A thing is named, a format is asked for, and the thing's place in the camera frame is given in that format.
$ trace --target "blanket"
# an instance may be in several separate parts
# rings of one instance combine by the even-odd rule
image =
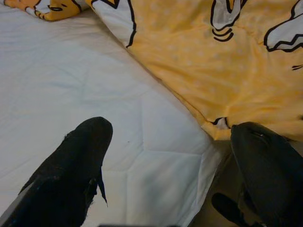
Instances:
[[[16,2],[22,1],[33,0],[4,3],[20,8]],[[47,1],[41,12],[38,5]],[[67,2],[75,0],[40,0],[23,8],[48,20],[80,12],[47,15],[63,13]],[[228,140],[233,124],[258,122],[303,141],[303,0],[86,4],[215,140]]]

